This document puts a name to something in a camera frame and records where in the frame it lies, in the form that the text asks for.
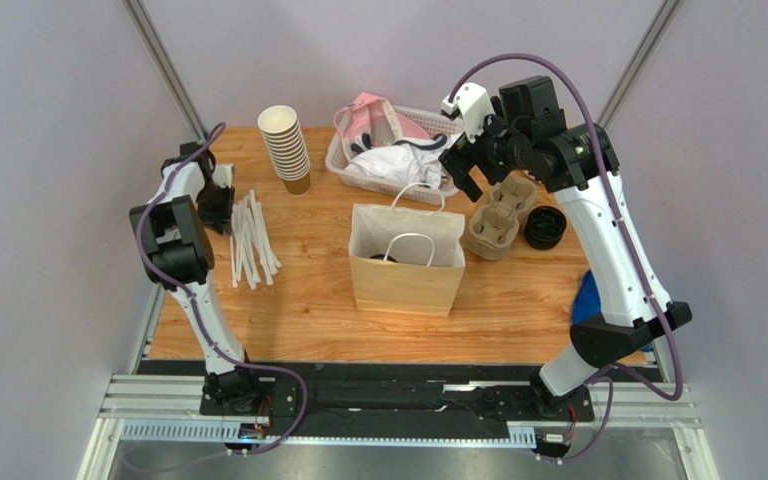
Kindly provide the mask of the black coffee cup lid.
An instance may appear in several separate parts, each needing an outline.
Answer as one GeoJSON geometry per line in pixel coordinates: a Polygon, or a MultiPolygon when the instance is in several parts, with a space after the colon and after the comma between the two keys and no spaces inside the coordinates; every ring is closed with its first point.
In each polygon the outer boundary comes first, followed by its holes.
{"type": "Polygon", "coordinates": [[[375,255],[372,255],[372,256],[370,256],[370,257],[368,257],[368,258],[369,258],[369,259],[372,259],[372,260],[382,260],[382,261],[391,261],[391,262],[397,262],[397,261],[396,261],[396,260],[395,260],[393,257],[391,257],[391,256],[388,256],[388,255],[386,255],[386,254],[384,254],[384,253],[381,253],[381,254],[375,254],[375,255]]]}

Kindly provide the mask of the paper bag with handles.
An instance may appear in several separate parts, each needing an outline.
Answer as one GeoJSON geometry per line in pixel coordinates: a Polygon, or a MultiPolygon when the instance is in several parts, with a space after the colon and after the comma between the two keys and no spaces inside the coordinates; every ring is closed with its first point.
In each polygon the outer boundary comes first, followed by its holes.
{"type": "Polygon", "coordinates": [[[447,317],[465,270],[461,246],[465,217],[445,210],[401,207],[399,192],[388,205],[356,204],[348,259],[360,310],[447,317]],[[384,253],[397,262],[372,260],[384,253]]]}

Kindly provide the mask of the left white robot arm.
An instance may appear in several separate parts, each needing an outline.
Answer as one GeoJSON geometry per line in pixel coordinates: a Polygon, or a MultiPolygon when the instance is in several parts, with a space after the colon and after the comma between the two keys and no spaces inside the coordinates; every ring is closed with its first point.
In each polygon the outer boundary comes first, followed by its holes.
{"type": "Polygon", "coordinates": [[[229,329],[217,299],[212,270],[215,255],[208,228],[230,232],[235,188],[233,168],[216,164],[212,152],[196,142],[161,167],[162,181],[148,201],[135,206],[129,220],[149,279],[169,291],[183,308],[206,364],[203,393],[220,406],[247,411],[260,393],[241,364],[247,354],[229,329]]]}

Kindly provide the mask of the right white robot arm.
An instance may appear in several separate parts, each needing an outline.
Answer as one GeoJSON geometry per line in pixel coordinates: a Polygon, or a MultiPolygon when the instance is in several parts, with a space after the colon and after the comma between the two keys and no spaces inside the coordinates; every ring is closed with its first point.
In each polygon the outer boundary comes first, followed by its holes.
{"type": "Polygon", "coordinates": [[[528,173],[554,196],[594,276],[600,312],[572,326],[569,345],[530,380],[543,401],[567,397],[600,369],[691,321],[690,306],[670,297],[647,260],[607,134],[568,126],[549,77],[507,84],[496,96],[465,83],[441,110],[464,123],[441,156],[455,186],[478,201],[473,168],[492,185],[512,171],[528,173]]]}

